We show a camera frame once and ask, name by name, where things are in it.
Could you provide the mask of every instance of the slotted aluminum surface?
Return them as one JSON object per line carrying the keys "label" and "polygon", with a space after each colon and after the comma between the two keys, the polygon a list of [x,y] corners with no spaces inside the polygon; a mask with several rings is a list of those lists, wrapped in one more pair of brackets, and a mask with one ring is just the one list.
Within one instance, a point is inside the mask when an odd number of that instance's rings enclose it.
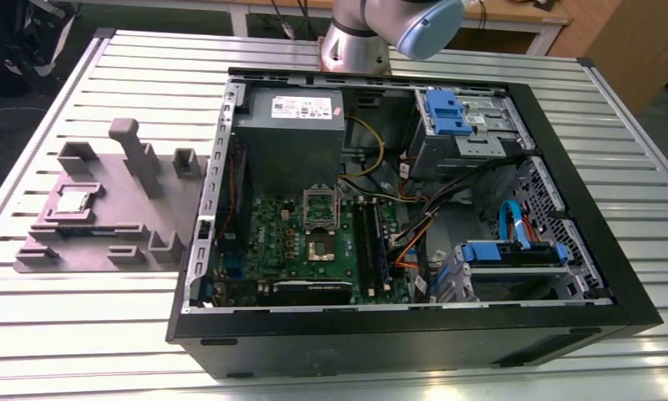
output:
{"label": "slotted aluminum surface", "polygon": [[231,66],[314,70],[317,45],[127,31],[94,40],[0,191],[0,398],[668,399],[667,163],[574,60],[445,52],[413,62],[393,53],[399,75],[533,87],[666,321],[635,338],[539,368],[216,381],[164,341],[175,273],[15,273],[63,143],[118,152],[107,128],[132,117],[160,155],[208,155]]}

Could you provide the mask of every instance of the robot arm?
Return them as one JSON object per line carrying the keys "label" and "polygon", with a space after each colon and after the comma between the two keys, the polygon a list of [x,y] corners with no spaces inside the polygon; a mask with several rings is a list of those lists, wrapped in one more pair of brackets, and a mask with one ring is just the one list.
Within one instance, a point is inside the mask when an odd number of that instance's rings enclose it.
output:
{"label": "robot arm", "polygon": [[385,74],[390,43],[411,59],[429,58],[446,47],[462,23],[463,0],[338,0],[322,67]]}

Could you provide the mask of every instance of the wooden cabinet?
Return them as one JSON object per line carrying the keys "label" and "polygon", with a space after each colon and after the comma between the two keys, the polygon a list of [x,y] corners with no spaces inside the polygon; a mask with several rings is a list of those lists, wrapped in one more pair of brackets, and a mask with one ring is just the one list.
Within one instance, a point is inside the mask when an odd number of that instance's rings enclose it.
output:
{"label": "wooden cabinet", "polygon": [[562,0],[574,17],[550,56],[594,60],[631,112],[668,82],[668,0]]}

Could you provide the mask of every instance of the yellow wire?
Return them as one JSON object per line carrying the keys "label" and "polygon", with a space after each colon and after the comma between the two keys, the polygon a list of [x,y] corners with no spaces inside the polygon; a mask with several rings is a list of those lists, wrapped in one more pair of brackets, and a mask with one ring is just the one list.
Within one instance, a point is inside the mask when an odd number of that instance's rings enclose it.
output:
{"label": "yellow wire", "polygon": [[371,125],[369,125],[362,119],[359,119],[358,117],[354,117],[351,115],[349,115],[346,117],[346,119],[351,119],[351,120],[357,121],[359,124],[362,124],[362,126],[369,130],[369,132],[371,133],[371,135],[377,138],[377,142],[379,143],[379,159],[377,159],[375,165],[373,165],[371,167],[369,167],[365,171],[361,171],[359,173],[342,174],[341,175],[341,177],[345,177],[345,178],[355,178],[355,177],[362,177],[362,176],[367,175],[374,170],[377,170],[379,168],[379,166],[382,165],[382,163],[383,163],[385,143],[383,143],[382,136],[379,135],[379,133],[377,132],[377,130],[374,128],[371,128]]}

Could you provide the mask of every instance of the sticker label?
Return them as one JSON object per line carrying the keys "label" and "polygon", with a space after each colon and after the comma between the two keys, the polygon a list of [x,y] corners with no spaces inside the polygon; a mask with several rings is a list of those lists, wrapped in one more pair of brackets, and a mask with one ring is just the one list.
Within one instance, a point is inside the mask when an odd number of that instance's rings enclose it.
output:
{"label": "sticker label", "polygon": [[410,172],[411,172],[411,167],[406,163],[402,163],[402,178],[409,179]]}
{"label": "sticker label", "polygon": [[421,276],[415,277],[415,286],[419,290],[422,290],[423,293],[426,293],[426,290],[429,290],[429,283],[422,279]]}
{"label": "sticker label", "polygon": [[486,124],[486,119],[479,115],[466,115],[469,124]]}
{"label": "sticker label", "polygon": [[274,119],[333,119],[331,98],[278,96],[272,99]]}

